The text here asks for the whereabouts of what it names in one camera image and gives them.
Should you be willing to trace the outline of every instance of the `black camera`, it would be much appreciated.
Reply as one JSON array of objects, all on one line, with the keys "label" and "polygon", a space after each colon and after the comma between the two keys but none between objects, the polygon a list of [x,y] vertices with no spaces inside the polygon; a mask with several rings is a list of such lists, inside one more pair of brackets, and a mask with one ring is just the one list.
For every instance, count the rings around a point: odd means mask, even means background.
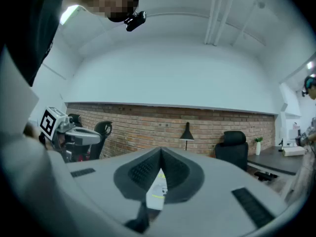
[{"label": "black camera", "polygon": [[135,11],[133,15],[124,21],[124,24],[126,24],[126,30],[131,32],[140,25],[144,24],[146,22],[146,16],[147,14],[145,11],[141,11],[139,13]]}]

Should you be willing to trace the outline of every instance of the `white pipe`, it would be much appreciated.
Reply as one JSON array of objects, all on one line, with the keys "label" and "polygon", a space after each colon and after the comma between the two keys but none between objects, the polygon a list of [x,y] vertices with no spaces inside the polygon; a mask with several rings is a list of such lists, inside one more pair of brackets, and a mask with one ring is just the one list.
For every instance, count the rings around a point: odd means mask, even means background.
[{"label": "white pipe", "polygon": [[240,32],[238,33],[236,39],[233,41],[232,46],[236,44],[237,40],[240,38],[240,36],[241,36],[242,33],[244,32],[244,30],[246,29],[246,27],[247,27],[247,25],[248,25],[248,23],[249,23],[249,21],[250,21],[251,15],[252,15],[254,9],[256,8],[256,5],[257,5],[257,2],[255,2],[255,3],[253,4],[252,8],[250,9],[250,12],[249,12],[249,14],[248,14],[247,17],[246,17],[246,21],[245,21],[245,23],[244,23],[242,29],[241,29]]},{"label": "white pipe", "polygon": [[225,26],[225,23],[226,23],[228,14],[229,14],[229,12],[230,12],[230,10],[231,10],[233,1],[234,1],[234,0],[228,0],[228,2],[227,2],[227,4],[226,4],[225,12],[224,12],[222,21],[221,21],[221,23],[220,23],[220,25],[219,25],[219,29],[218,29],[218,32],[217,32],[217,35],[216,35],[216,38],[215,38],[215,41],[214,41],[214,45],[217,45],[217,44],[218,44],[219,38],[220,38],[221,35],[222,35],[222,32],[223,32],[223,29],[224,29],[224,26]]},{"label": "white pipe", "polygon": [[207,44],[209,44],[210,41],[211,41],[211,37],[212,37],[212,35],[213,35],[214,29],[215,29],[215,26],[216,26],[216,22],[217,22],[217,19],[218,19],[219,11],[220,11],[220,9],[221,9],[221,5],[222,5],[222,0],[218,0],[218,2],[217,2],[217,7],[216,7],[216,10],[215,10],[214,19],[212,20],[211,31],[210,31],[210,33],[209,33],[209,35],[208,35]]},{"label": "white pipe", "polygon": [[211,30],[212,18],[213,18],[214,9],[215,9],[215,2],[216,2],[216,0],[211,1],[211,9],[209,12],[209,19],[208,19],[208,25],[206,28],[206,35],[205,35],[204,44],[207,44],[208,35],[209,35],[210,30]]}]

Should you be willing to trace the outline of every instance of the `chair headrest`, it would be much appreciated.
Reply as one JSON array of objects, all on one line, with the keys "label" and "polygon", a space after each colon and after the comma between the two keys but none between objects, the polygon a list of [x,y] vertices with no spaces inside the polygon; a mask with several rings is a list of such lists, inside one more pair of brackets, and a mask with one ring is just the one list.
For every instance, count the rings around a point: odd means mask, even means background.
[{"label": "chair headrest", "polygon": [[244,144],[246,136],[241,131],[226,131],[224,132],[224,146],[236,146]]}]

